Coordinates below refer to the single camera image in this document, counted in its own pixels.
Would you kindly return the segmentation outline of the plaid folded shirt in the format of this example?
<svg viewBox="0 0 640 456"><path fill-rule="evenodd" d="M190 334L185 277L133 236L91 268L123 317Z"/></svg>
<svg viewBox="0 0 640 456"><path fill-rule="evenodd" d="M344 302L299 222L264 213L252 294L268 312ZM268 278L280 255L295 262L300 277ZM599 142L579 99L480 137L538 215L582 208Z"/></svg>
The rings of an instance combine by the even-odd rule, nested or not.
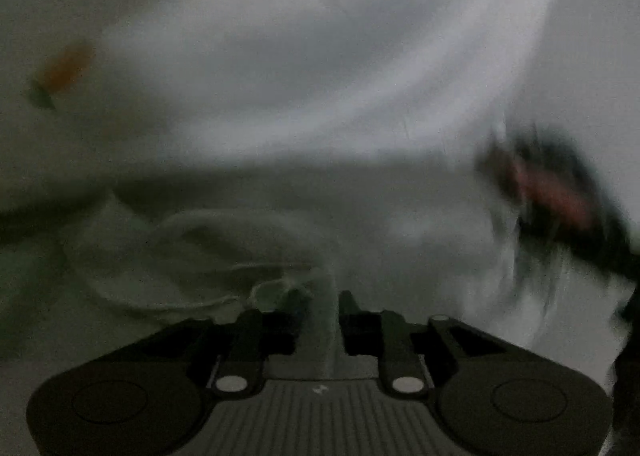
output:
<svg viewBox="0 0 640 456"><path fill-rule="evenodd" d="M506 181L509 161L521 159L550 170L596 204L596 220L580 229L552 218L551 213L528 209L515 200ZM518 235L537 254L549 256L558 251L582 261L602 275L619 277L632 287L631 297L615 312L627 328L622 352L613 364L614 381L623 386L639 384L639 240L632 235L631 223L614 198L608 194L596 169L580 154L575 143L553 130L532 129L492 138L477 157L476 168L483 172L500 193L518 207Z"/></svg>

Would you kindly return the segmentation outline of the red checked folded garment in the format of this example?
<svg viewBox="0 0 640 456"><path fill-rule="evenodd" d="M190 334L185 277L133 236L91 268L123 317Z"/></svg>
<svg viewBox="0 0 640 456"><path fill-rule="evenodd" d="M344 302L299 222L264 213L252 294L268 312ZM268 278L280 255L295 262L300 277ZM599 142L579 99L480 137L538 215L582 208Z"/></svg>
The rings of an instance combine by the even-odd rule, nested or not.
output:
<svg viewBox="0 0 640 456"><path fill-rule="evenodd" d="M506 181L515 200L528 209L538 207L552 218L580 229L596 220L596 204L585 192L550 170L521 159L509 161Z"/></svg>

